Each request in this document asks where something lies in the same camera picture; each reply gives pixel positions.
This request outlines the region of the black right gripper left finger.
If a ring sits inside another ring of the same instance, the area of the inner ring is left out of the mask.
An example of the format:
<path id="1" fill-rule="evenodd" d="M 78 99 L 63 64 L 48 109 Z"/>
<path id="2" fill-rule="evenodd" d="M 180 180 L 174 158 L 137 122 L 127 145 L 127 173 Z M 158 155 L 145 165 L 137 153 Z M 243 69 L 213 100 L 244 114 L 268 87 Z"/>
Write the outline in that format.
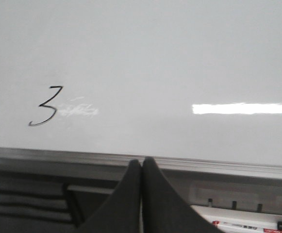
<path id="1" fill-rule="evenodd" d="M 131 160 L 127 170 L 102 206 L 78 229 L 79 233 L 138 233 L 141 165 Z"/>

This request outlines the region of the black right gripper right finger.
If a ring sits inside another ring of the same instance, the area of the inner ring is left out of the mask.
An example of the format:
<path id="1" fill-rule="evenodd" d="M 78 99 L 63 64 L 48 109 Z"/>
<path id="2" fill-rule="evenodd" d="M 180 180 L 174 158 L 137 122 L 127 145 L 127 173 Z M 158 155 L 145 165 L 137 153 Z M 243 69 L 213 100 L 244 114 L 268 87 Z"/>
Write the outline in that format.
<path id="1" fill-rule="evenodd" d="M 146 233 L 220 233 L 173 189 L 152 157 L 143 161 L 142 216 Z"/>

